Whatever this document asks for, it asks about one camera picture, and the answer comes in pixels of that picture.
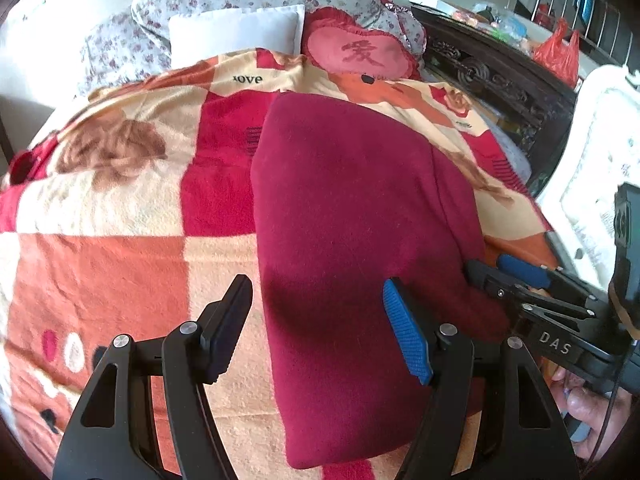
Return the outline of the person right hand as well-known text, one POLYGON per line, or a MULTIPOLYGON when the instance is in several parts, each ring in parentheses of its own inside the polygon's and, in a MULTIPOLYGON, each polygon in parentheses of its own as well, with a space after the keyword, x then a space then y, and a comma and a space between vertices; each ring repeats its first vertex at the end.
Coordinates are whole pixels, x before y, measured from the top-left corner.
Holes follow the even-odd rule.
MULTIPOLYGON (((582 378, 567 373, 562 367, 558 367, 549 382, 553 399, 561 413, 567 412, 574 419, 584 422, 589 427, 587 437, 580 442, 574 442, 574 451, 577 457, 588 460, 594 447, 598 443, 606 411, 608 410, 608 398, 584 387, 582 378)), ((618 390, 615 403, 612 408, 608 428, 600 442, 600 448, 595 460, 605 454, 611 447, 617 436, 628 420, 634 397, 624 389, 618 390)))

